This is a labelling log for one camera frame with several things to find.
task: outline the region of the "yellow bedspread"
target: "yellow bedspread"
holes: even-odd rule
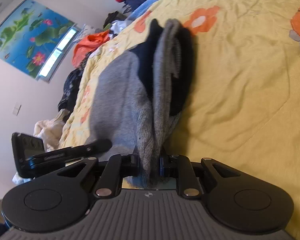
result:
[[[177,18],[195,35],[191,93],[168,152],[212,157],[286,190],[287,231],[300,239],[300,42],[289,37],[300,0],[160,0],[87,63],[60,147],[83,144],[102,70],[141,43],[149,23]]]

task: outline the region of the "gray knit garment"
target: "gray knit garment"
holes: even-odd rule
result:
[[[139,187],[157,183],[160,150],[180,117],[180,113],[169,115],[171,77],[178,78],[181,66],[181,47],[176,38],[180,28],[176,19],[169,19],[155,43],[153,98],[149,98],[138,76],[143,66],[133,49],[114,59],[99,76],[86,144],[101,138],[112,141],[113,147],[98,156],[99,161],[107,161],[115,154],[137,152],[142,171],[133,184]]]

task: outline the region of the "gray ribbed plate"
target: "gray ribbed plate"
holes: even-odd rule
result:
[[[66,229],[26,233],[11,228],[0,240],[292,240],[281,230],[268,235],[244,235],[215,222],[199,201],[179,197],[175,190],[123,189],[110,200],[98,200],[89,214]]]

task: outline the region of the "window pane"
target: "window pane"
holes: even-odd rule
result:
[[[69,30],[69,32],[66,34],[66,36],[64,36],[63,39],[60,41],[57,48],[60,50],[63,50],[76,33],[77,33],[77,31],[75,29]]]
[[[56,62],[58,57],[60,56],[62,52],[60,50],[55,49],[54,52],[51,54],[51,56],[48,58],[47,62],[44,64],[42,70],[40,71],[39,75],[46,77],[50,71],[50,69],[53,67],[53,64]]]

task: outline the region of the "window frame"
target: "window frame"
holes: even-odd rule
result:
[[[66,44],[66,46],[63,48],[63,50],[58,49],[59,44],[61,43],[61,41],[66,37],[66,35],[69,33],[69,31],[71,31],[72,29],[76,30],[75,35],[73,35],[73,37],[69,40],[69,42]],[[63,38],[59,41],[59,43],[55,46],[55,48],[53,49],[53,51],[51,52],[51,54],[49,55],[49,57],[47,58],[47,60],[44,62],[42,68],[40,69],[40,71],[37,74],[37,77],[35,78],[36,80],[43,80],[47,83],[50,83],[52,77],[54,76],[55,72],[57,71],[57,69],[59,68],[62,60],[64,59],[64,57],[68,54],[69,50],[72,48],[72,46],[74,45],[73,41],[74,39],[79,35],[81,29],[77,27],[76,24],[72,25],[67,33],[63,36]],[[54,51],[58,50],[61,52],[61,54],[58,56],[57,60],[54,62],[52,68],[49,70],[47,76],[42,76],[40,75],[40,72],[42,71],[42,69],[44,68],[45,64],[47,63],[47,61],[49,60],[49,58],[53,55]]]

